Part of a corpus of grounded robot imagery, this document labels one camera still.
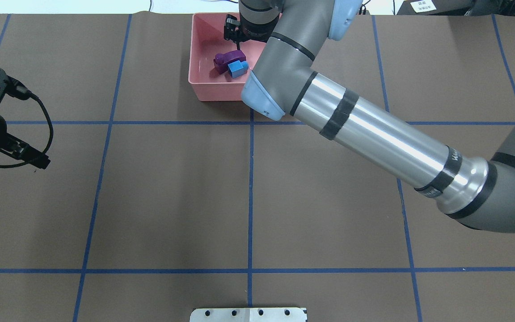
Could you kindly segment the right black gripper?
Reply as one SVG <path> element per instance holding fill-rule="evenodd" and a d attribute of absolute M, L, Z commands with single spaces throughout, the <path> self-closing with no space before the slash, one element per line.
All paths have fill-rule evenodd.
<path fill-rule="evenodd" d="M 267 42 L 277 24 L 278 20 L 273 20 L 266 24 L 254 24 L 253 22 L 247 20 L 241 20 L 241 42 Z"/>

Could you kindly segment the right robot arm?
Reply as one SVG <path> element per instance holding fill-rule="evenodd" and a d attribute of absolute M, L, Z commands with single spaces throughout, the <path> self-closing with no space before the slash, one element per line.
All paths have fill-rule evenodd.
<path fill-rule="evenodd" d="M 241 30 L 266 46 L 241 92 L 278 121 L 290 114 L 435 200 L 477 230 L 515 233 L 515 127 L 492 159 L 468 158 L 353 90 L 312 70 L 323 43 L 339 41 L 360 0 L 241 0 Z"/>

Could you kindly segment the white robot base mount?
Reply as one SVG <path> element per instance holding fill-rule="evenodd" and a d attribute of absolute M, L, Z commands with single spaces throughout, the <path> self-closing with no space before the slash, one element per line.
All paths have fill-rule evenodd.
<path fill-rule="evenodd" d="M 199 308 L 191 312 L 190 322 L 307 322 L 306 308 Z"/>

